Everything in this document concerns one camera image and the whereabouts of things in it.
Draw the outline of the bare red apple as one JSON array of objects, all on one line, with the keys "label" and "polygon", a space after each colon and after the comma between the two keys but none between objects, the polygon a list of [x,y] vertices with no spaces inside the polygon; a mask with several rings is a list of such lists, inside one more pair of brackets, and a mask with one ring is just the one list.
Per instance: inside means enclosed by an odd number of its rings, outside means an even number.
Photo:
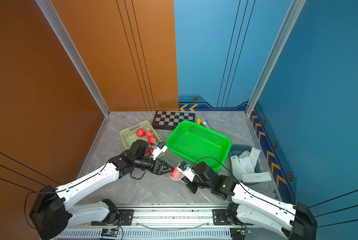
[{"label": "bare red apple", "polygon": [[153,149],[147,149],[147,150],[146,150],[146,156],[147,156],[147,157],[152,156],[152,155],[153,155],[153,151],[154,151]]},{"label": "bare red apple", "polygon": [[145,136],[145,130],[142,128],[137,129],[136,134],[139,138],[143,138]]},{"label": "bare red apple", "polygon": [[149,145],[154,145],[157,142],[157,138],[155,136],[150,136],[148,138]]},{"label": "bare red apple", "polygon": [[145,131],[145,137],[146,138],[150,138],[150,137],[154,137],[155,135],[154,135],[154,132],[153,131],[151,131],[151,130],[147,130],[147,131]]}]

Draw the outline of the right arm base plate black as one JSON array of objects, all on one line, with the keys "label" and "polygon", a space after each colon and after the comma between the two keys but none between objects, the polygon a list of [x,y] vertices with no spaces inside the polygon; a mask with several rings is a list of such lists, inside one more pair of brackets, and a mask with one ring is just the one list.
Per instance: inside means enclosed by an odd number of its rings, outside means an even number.
[{"label": "right arm base plate black", "polygon": [[251,222],[242,222],[238,217],[239,214],[245,213],[247,207],[242,207],[236,203],[229,203],[227,206],[215,207],[212,209],[212,219],[215,226],[224,225],[246,225],[253,226]]}]

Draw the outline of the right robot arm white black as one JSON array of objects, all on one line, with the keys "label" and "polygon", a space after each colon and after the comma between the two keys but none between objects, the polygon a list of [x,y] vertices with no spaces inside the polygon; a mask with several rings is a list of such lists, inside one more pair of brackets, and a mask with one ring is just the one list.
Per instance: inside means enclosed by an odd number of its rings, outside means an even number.
[{"label": "right robot arm white black", "polygon": [[225,216],[228,223],[245,227],[255,225],[286,240],[314,240],[317,221],[305,204],[277,201],[243,185],[234,176],[219,175],[206,163],[190,166],[182,162],[178,171],[184,175],[188,189],[208,189],[229,202]]}]

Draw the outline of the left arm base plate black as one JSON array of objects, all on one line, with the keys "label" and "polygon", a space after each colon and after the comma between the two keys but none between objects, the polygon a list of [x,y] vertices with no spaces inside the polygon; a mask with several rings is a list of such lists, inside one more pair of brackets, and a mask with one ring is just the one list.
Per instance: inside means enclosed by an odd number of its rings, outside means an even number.
[{"label": "left arm base plate black", "polygon": [[109,208],[109,213],[103,221],[92,221],[92,226],[130,226],[132,224],[133,209],[119,209],[110,199],[103,199],[102,202]]}]

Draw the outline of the white foam net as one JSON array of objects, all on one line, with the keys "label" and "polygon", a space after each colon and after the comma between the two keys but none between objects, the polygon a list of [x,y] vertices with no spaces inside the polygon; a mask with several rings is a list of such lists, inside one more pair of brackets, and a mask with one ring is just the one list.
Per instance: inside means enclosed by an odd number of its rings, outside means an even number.
[{"label": "white foam net", "polygon": [[249,157],[250,156],[250,151],[244,151],[243,153],[241,153],[239,155],[239,158],[246,158],[246,157]]},{"label": "white foam net", "polygon": [[262,173],[251,173],[251,174],[243,174],[242,175],[242,183],[262,183],[262,182],[270,182],[272,181],[273,177],[269,172],[262,172]]},{"label": "white foam net", "polygon": [[250,157],[239,158],[239,161],[244,175],[253,174],[255,172]]},{"label": "white foam net", "polygon": [[250,151],[249,158],[250,158],[252,167],[254,169],[256,168],[260,153],[261,153],[261,150],[257,149],[257,148],[254,148],[254,147],[252,147],[252,149]]},{"label": "white foam net", "polygon": [[231,156],[230,157],[231,160],[231,168],[232,168],[232,172],[234,177],[239,181],[242,182],[242,175],[243,173],[243,168],[241,166],[240,160],[238,158],[238,156]]}]

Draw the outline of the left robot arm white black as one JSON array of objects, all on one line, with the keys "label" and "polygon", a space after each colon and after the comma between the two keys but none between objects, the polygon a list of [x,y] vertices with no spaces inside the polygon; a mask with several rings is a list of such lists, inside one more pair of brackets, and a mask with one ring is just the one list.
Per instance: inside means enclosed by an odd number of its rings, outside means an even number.
[{"label": "left robot arm white black", "polygon": [[118,219],[118,209],[110,200],[95,204],[78,205],[78,202],[101,187],[115,182],[135,169],[155,175],[173,172],[173,167],[158,157],[168,147],[162,142],[150,149],[144,140],[133,142],[129,150],[112,157],[97,170],[65,185],[53,188],[48,185],[36,193],[29,218],[42,240],[50,240],[64,229],[88,222],[111,225]]}]

